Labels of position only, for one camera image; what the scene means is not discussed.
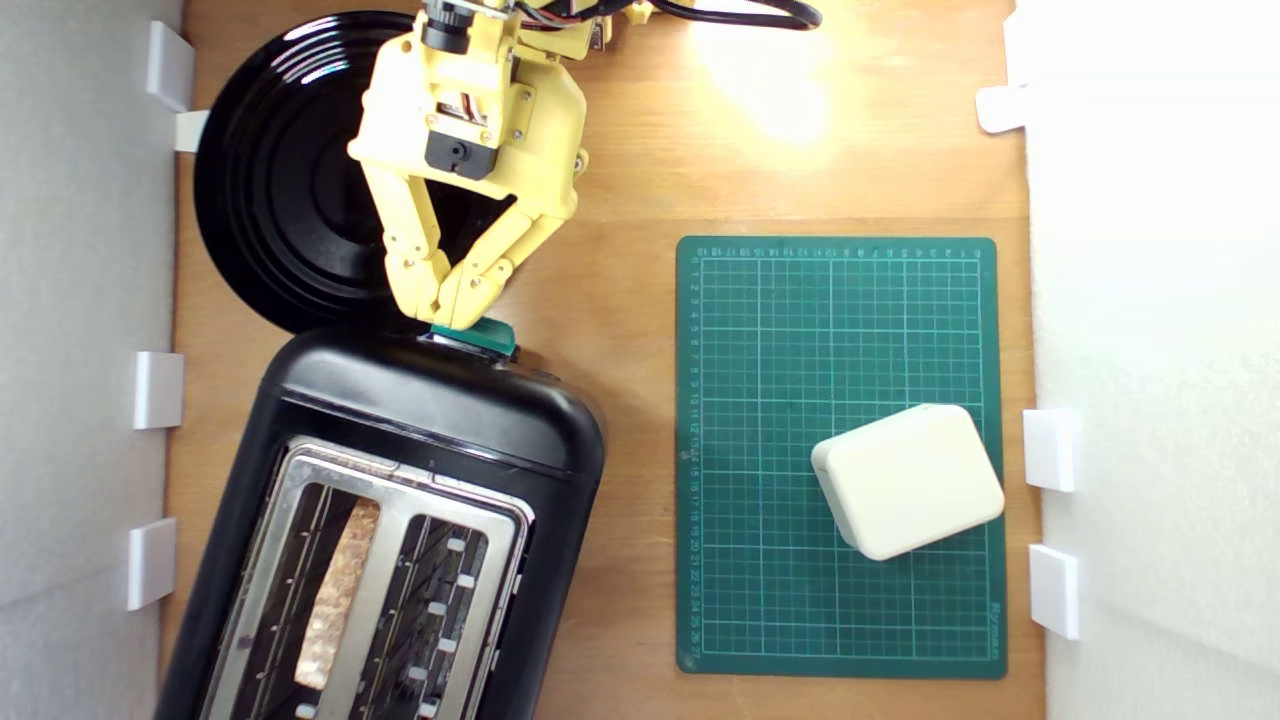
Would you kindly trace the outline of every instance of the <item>white wall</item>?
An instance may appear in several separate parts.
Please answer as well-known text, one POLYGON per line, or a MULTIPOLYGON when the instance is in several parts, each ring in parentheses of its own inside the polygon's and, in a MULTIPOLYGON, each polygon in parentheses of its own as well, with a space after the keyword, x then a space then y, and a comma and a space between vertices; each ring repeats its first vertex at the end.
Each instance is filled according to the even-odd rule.
POLYGON ((1050 720, 1280 717, 1280 12, 1023 0, 1038 402, 1082 415, 1050 720))
POLYGON ((133 354, 168 350, 173 115, 147 23, 180 0, 0 0, 0 717, 145 717, 156 607, 127 533, 164 501, 133 354))

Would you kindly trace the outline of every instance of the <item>round black plate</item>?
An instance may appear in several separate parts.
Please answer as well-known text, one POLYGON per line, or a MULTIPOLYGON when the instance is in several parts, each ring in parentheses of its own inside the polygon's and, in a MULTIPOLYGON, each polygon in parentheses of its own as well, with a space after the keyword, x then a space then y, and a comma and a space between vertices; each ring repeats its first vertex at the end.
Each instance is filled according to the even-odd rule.
MULTIPOLYGON (((347 142, 360 129, 379 47, 412 24, 381 12, 301 24, 250 56, 210 109, 195 173, 205 246, 241 300, 285 331, 407 322, 387 284, 381 223, 347 142)), ((428 190, 447 250, 465 250, 497 217, 486 197, 436 183, 428 190)))

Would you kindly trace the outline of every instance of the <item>robotic arm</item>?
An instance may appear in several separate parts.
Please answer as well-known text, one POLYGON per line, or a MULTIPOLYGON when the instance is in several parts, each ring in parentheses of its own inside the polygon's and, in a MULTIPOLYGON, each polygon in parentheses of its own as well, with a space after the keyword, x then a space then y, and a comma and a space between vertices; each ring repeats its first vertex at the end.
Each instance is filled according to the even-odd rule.
POLYGON ((516 268, 577 208, 586 169, 582 91, 561 64, 607 41, 612 15, 654 6, 689 19, 810 29, 803 3, 755 0, 786 15, 707 12, 676 0, 424 0, 412 32, 379 50, 364 95, 360 161, 383 224, 387 277, 411 318, 467 329, 516 268), (461 258, 440 249, 424 179, 500 201, 461 258))

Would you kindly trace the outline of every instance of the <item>wooden surface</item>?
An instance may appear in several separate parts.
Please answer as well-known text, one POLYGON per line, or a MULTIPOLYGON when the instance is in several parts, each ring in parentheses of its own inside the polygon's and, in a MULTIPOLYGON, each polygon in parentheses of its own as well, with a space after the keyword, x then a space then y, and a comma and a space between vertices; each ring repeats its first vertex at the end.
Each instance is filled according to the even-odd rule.
MULTIPOLYGON (((581 720, 1043 717, 1043 642, 1028 619, 1038 497, 1021 477, 1032 404, 1020 136, 986 137, 974 90, 1004 81, 1010 0, 819 0, 815 33, 660 18, 573 64, 590 102, 581 206, 517 273, 497 316, 609 423, 608 470, 539 717, 581 720), (689 233, 988 234, 1000 246, 1010 671, 1002 682, 684 675, 675 664, 675 256, 689 233)), ((411 10, 415 3, 375 3, 411 10)), ((369 5, 187 0, 196 104, 297 22, 369 5)), ((285 336, 218 277, 179 160, 175 345, 187 418, 173 433, 179 520, 172 646, 253 388, 285 336)))

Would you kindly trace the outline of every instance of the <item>cutting mat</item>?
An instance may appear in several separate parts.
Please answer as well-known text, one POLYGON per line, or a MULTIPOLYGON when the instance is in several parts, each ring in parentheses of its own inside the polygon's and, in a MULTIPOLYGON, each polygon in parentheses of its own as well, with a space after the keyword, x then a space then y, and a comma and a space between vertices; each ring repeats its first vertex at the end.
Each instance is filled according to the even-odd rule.
POLYGON ((1002 475, 995 245, 686 237, 677 265, 680 666, 1004 676, 1004 519, 874 562, 809 465, 826 437, 954 402, 1002 475))

